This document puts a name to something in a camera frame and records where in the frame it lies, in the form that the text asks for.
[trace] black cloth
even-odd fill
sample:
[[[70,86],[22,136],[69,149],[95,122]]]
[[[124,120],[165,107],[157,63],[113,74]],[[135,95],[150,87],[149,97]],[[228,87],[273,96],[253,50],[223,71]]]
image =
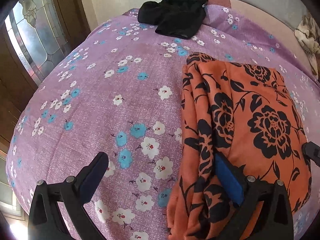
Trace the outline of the black cloth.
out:
[[[190,39],[199,30],[208,0],[162,0],[145,2],[138,13],[138,22],[158,25],[156,33]]]

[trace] silver bolt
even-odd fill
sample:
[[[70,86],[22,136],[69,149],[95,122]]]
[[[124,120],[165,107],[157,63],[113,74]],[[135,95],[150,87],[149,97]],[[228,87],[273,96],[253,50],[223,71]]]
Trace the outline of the silver bolt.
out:
[[[279,186],[283,186],[283,184],[284,184],[283,181],[280,180],[280,179],[277,180],[277,183],[278,183]]]
[[[74,176],[69,176],[66,178],[66,182],[68,182],[68,183],[73,182],[74,180],[75,180]]]
[[[37,185],[40,186],[43,184],[43,182],[44,182],[43,179],[40,179],[40,180],[38,180]]]
[[[247,180],[248,180],[249,182],[255,182],[255,181],[256,181],[256,178],[255,178],[254,176],[249,175],[249,176],[247,177]]]

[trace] orange floral fabric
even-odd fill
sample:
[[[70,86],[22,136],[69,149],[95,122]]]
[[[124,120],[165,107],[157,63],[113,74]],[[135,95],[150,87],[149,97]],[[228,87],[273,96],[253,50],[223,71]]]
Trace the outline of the orange floral fabric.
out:
[[[308,201],[310,162],[301,151],[307,140],[279,72],[194,53],[183,67],[181,106],[183,156],[167,206],[169,240],[213,240],[236,210],[214,172],[217,151],[246,176],[283,180],[292,213]]]

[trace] bed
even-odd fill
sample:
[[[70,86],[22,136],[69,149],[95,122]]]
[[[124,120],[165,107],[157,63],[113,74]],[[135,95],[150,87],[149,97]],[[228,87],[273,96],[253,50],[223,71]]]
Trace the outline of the bed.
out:
[[[207,5],[190,40],[157,35],[137,22],[138,9],[97,27],[44,80],[16,126],[6,172],[24,210],[39,179],[61,182],[104,151],[109,168],[85,205],[92,221],[107,239],[166,239],[180,164],[181,68],[195,51],[278,70],[308,140],[320,145],[320,88],[306,56],[285,25],[263,13],[259,22],[258,9],[244,4]],[[310,199],[293,216],[296,240],[320,209],[320,170],[312,163],[311,171]]]

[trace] bright light on floor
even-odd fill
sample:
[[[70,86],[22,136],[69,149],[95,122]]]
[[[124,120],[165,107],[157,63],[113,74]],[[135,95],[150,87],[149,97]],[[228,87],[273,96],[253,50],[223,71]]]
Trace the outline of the bright light on floor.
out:
[[[17,240],[28,240],[28,229],[19,222],[10,225],[10,229]]]

